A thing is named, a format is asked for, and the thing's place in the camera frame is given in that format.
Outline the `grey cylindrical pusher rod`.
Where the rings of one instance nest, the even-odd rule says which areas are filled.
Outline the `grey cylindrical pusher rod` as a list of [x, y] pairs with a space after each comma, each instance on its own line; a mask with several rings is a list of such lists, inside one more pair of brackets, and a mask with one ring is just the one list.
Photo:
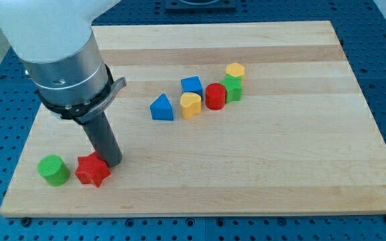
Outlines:
[[96, 154], [108, 167], [120, 164], [123, 159], [122, 152], [104, 112], [82, 127]]

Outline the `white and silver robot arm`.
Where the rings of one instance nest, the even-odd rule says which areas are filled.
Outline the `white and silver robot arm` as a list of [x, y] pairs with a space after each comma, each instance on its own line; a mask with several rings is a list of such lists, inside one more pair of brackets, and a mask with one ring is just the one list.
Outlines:
[[0, 28], [43, 105], [61, 119], [81, 125], [108, 167], [120, 164], [123, 156], [105, 109], [126, 81], [113, 79], [92, 22], [116, 4], [116, 0], [0, 0]]

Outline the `black clamp ring with lever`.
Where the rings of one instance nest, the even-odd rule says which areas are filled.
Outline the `black clamp ring with lever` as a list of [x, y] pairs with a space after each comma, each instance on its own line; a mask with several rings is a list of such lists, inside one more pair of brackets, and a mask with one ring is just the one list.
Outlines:
[[118, 92], [127, 85], [125, 77], [120, 77], [114, 81], [109, 67], [105, 65], [105, 68], [108, 75], [108, 81], [105, 87], [94, 98], [81, 104], [57, 105], [46, 100], [39, 91], [37, 95], [40, 97], [43, 105], [53, 112], [58, 118], [64, 120], [74, 120], [80, 125], [85, 125], [99, 114], [104, 113], [105, 109], [112, 103], [112, 101], [114, 101]]

